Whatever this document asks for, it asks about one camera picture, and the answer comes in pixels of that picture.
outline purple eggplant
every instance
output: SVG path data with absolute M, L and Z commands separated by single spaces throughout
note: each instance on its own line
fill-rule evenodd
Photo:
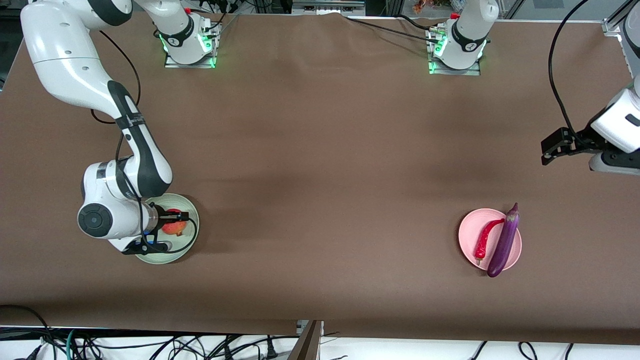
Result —
M 516 230 L 518 229 L 518 221 L 520 221 L 520 213 L 518 212 L 518 203 L 516 202 L 513 209 L 507 212 L 507 217 L 504 219 L 498 244 L 495 246 L 493 257 L 486 270 L 489 277 L 498 276 L 502 272 L 502 269 L 504 269 L 504 265 L 507 264 L 511 246 L 513 245 L 513 238 L 516 236 Z

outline brown tablecloth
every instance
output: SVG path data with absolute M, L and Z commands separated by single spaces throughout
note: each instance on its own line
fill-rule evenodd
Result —
M 343 336 L 638 343 L 640 179 L 590 172 L 586 155 L 540 165 L 563 125 L 556 28 L 496 23 L 479 77 L 429 75 L 424 42 L 335 14 L 241 16 L 210 70 L 164 69 L 143 13 L 107 30 L 140 72 L 170 192 L 202 219 L 163 266 L 78 229 L 80 179 L 118 129 L 47 94 L 23 46 L 0 95 L 0 302 L 52 325 L 291 333 L 317 318 Z M 567 25 L 554 70 L 576 128 L 630 82 L 599 24 Z M 516 201 L 522 256 L 484 277 L 458 224 Z

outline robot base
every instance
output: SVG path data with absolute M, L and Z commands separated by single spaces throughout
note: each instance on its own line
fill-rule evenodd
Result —
M 432 27 L 433 30 L 425 30 L 425 35 L 427 38 L 434 38 L 436 40 L 441 41 L 444 36 L 445 29 L 444 23 L 438 24 L 435 27 Z M 442 75 L 471 75 L 478 76 L 480 75 L 480 62 L 476 60 L 476 62 L 468 69 L 456 70 L 452 69 L 442 62 L 439 58 L 437 58 L 434 53 L 438 46 L 441 44 L 434 44 L 432 42 L 427 42 L 427 58 L 429 60 L 429 73 L 430 74 L 442 74 Z
M 189 218 L 193 219 L 193 221 L 197 224 L 198 230 L 200 229 L 200 217 L 198 216 L 198 211 L 196 210 L 195 205 L 189 199 L 184 196 L 177 195 L 174 193 L 166 193 L 160 197 L 152 197 L 147 200 L 147 203 L 155 202 L 157 205 L 161 206 L 163 209 L 178 209 L 180 211 L 187 211 L 189 213 Z M 153 236 L 148 235 L 147 240 L 151 243 L 154 240 L 157 240 L 161 243 L 170 243 L 172 249 L 181 249 L 183 246 L 187 245 L 189 241 L 191 241 L 194 236 L 197 238 L 198 230 L 195 229 L 195 226 L 191 222 L 187 223 L 187 227 L 182 231 L 182 235 L 167 235 L 162 230 L 158 231 L 158 239 L 153 239 Z M 149 263 L 149 264 L 168 264 L 172 261 L 176 261 L 181 258 L 187 251 L 193 246 L 195 240 L 191 245 L 184 249 L 183 251 L 177 252 L 175 254 L 147 254 L 147 255 L 136 255 L 138 259 Z
M 213 35 L 213 37 L 211 38 L 210 42 L 204 42 L 204 45 L 210 45 L 212 47 L 212 50 L 210 53 L 206 54 L 200 61 L 192 64 L 181 64 L 177 63 L 171 58 L 171 56 L 167 54 L 164 58 L 164 67 L 187 69 L 215 69 L 216 61 L 218 60 L 218 47 L 220 46 L 221 32 L 222 24 L 218 24 L 213 29 L 211 29 L 211 34 Z

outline pink plate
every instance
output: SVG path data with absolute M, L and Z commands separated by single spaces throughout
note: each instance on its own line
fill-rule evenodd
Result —
M 484 229 L 488 222 L 493 220 L 499 220 L 505 218 L 505 214 L 494 209 L 478 209 L 471 211 L 460 224 L 460 230 L 458 230 L 458 241 L 460 241 L 460 248 L 465 254 L 467 259 L 476 267 L 486 270 L 489 267 L 489 262 L 493 257 L 495 246 L 498 243 L 500 232 L 504 224 L 498 224 L 489 233 L 489 238 L 486 242 L 486 256 L 480 265 L 477 264 L 475 256 L 476 245 L 478 243 L 478 237 L 480 232 Z M 513 238 L 513 245 L 511 246 L 511 252 L 509 253 L 509 259 L 504 266 L 504 270 L 512 267 L 518 258 L 520 257 L 520 251 L 522 251 L 522 238 L 520 237 L 520 230 L 516 230 L 516 236 Z

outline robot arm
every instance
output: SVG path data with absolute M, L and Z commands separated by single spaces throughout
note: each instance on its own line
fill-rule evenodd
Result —
M 212 51 L 210 19 L 187 14 L 179 0 L 135 1 L 151 17 L 167 53 L 177 63 L 196 63 Z
M 165 3 L 173 6 L 178 1 Z M 189 24 L 181 7 L 174 15 L 162 15 Z M 77 216 L 86 234 L 107 239 L 122 252 L 130 252 L 140 242 L 141 228 L 152 232 L 164 222 L 188 217 L 138 203 L 139 198 L 162 195 L 172 182 L 172 171 L 129 92 L 102 67 L 88 34 L 91 29 L 119 25 L 130 16 L 129 0 L 45 0 L 27 5 L 20 14 L 27 49 L 45 89 L 61 101 L 114 118 L 133 152 L 128 158 L 86 169 L 81 188 L 84 203 Z M 168 246 L 158 244 L 158 248 Z
M 640 4 L 631 9 L 624 34 L 632 48 L 640 49 Z M 561 127 L 541 142 L 542 165 L 560 156 L 583 152 L 594 154 L 589 161 L 593 171 L 640 175 L 640 76 L 622 89 L 597 113 L 587 127 L 577 132 Z
M 446 38 L 434 55 L 452 69 L 467 69 L 481 56 L 486 37 L 498 19 L 495 0 L 469 0 L 460 18 L 444 23 Z
M 45 89 L 61 101 L 114 118 L 134 154 L 121 165 L 134 191 L 141 197 L 164 193 L 172 181 L 171 168 L 129 92 L 102 67 L 81 16 L 70 5 L 39 1 L 25 7 L 20 19 Z M 134 199 L 126 183 L 116 185 L 115 196 Z

